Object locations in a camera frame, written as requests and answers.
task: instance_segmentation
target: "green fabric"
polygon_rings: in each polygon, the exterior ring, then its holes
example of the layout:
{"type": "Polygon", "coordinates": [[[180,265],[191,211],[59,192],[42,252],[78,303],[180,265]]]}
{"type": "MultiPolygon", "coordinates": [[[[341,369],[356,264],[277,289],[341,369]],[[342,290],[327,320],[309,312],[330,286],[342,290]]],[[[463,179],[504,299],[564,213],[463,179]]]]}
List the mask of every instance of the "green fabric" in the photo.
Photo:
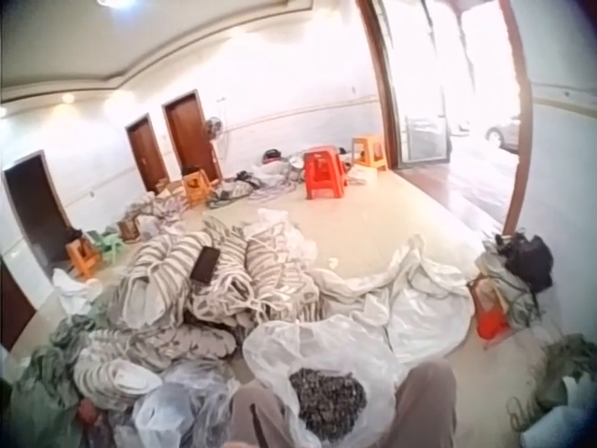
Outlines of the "green fabric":
{"type": "Polygon", "coordinates": [[[88,231],[88,236],[91,243],[100,251],[102,258],[107,261],[110,258],[110,263],[114,263],[118,251],[124,247],[122,238],[117,233],[103,233],[98,231],[88,231]]]}
{"type": "Polygon", "coordinates": [[[96,321],[93,317],[73,315],[58,325],[58,328],[50,335],[49,341],[62,349],[66,363],[72,366],[85,345],[87,333],[95,328],[96,321]]]}
{"type": "Polygon", "coordinates": [[[77,448],[83,442],[76,422],[78,403],[62,350],[38,348],[14,384],[5,419],[7,431],[17,446],[77,448]]]}
{"type": "Polygon", "coordinates": [[[64,319],[49,336],[51,345],[37,348],[29,366],[14,384],[7,408],[7,431],[21,447],[78,448],[83,432],[76,420],[81,399],[72,368],[87,334],[107,327],[104,310],[64,319]]]}
{"type": "Polygon", "coordinates": [[[576,380],[588,373],[592,381],[597,380],[597,345],[590,343],[580,334],[564,336],[560,341],[547,345],[543,363],[535,368],[535,391],[523,409],[514,398],[508,403],[512,427],[523,432],[557,406],[568,403],[565,376],[576,380]]]}

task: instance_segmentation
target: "wooden door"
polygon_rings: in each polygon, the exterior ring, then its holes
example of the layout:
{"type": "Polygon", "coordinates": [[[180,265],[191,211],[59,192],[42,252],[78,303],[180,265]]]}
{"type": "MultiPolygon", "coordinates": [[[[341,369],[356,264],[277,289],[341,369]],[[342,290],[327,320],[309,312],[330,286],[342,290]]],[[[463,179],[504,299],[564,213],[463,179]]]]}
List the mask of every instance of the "wooden door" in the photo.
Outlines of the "wooden door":
{"type": "Polygon", "coordinates": [[[149,117],[145,116],[129,126],[127,134],[146,190],[155,191],[158,182],[169,177],[149,117]]]}
{"type": "Polygon", "coordinates": [[[219,179],[217,157],[205,131],[205,117],[197,94],[186,95],[163,108],[181,169],[199,166],[210,181],[219,179]]]}
{"type": "Polygon", "coordinates": [[[35,314],[34,306],[27,300],[21,288],[10,274],[4,261],[0,259],[0,271],[2,278],[2,345],[7,351],[12,349],[15,342],[21,336],[29,321],[35,314]]]}
{"type": "Polygon", "coordinates": [[[43,151],[4,171],[12,209],[37,262],[51,276],[70,264],[65,245],[69,222],[53,187],[43,151]]]}

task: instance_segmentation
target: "leg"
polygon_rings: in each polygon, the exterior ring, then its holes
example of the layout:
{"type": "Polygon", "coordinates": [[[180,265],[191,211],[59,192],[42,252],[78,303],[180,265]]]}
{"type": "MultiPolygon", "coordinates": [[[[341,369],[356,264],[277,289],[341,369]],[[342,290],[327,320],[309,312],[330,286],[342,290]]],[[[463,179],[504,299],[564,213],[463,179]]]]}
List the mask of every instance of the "leg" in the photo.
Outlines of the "leg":
{"type": "Polygon", "coordinates": [[[272,392],[257,382],[241,386],[234,394],[229,440],[258,446],[251,405],[255,405],[263,435],[270,448],[293,448],[280,402],[272,392]]]}
{"type": "Polygon", "coordinates": [[[452,448],[456,379],[446,361],[427,361],[396,391],[396,417],[379,448],[452,448]]]}

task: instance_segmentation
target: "white wall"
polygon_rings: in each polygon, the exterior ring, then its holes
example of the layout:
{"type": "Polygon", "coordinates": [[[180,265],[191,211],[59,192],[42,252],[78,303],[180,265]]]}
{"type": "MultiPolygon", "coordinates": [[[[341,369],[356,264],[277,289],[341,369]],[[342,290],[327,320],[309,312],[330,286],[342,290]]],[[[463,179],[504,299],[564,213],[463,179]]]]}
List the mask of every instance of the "white wall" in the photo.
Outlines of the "white wall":
{"type": "MultiPolygon", "coordinates": [[[[283,154],[319,144],[350,147],[352,136],[380,133],[377,85],[351,0],[262,22],[251,34],[186,48],[131,81],[117,96],[75,102],[0,120],[2,165],[44,149],[72,224],[102,229],[144,192],[124,128],[150,114],[172,179],[180,177],[161,105],[197,89],[207,117],[224,120],[218,142],[224,175],[250,168],[267,149],[283,154]]],[[[0,190],[0,248],[8,268],[39,308],[52,292],[0,190]]]]}
{"type": "Polygon", "coordinates": [[[519,226],[541,235],[555,258],[563,330],[597,340],[597,119],[545,105],[597,111],[597,37],[568,0],[512,0],[534,97],[531,171],[519,226]]]}

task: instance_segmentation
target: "white tarp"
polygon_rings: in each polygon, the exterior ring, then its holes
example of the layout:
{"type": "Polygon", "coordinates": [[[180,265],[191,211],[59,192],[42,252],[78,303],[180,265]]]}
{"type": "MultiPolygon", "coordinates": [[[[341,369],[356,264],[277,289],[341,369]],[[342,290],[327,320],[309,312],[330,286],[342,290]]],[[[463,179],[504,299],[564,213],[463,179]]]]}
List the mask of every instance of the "white tarp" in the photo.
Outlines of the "white tarp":
{"type": "Polygon", "coordinates": [[[474,314],[464,275],[426,259],[423,247],[421,236],[411,237],[384,272],[369,276],[342,279],[330,270],[310,272],[331,315],[348,315],[364,325],[407,367],[456,348],[474,314]]]}

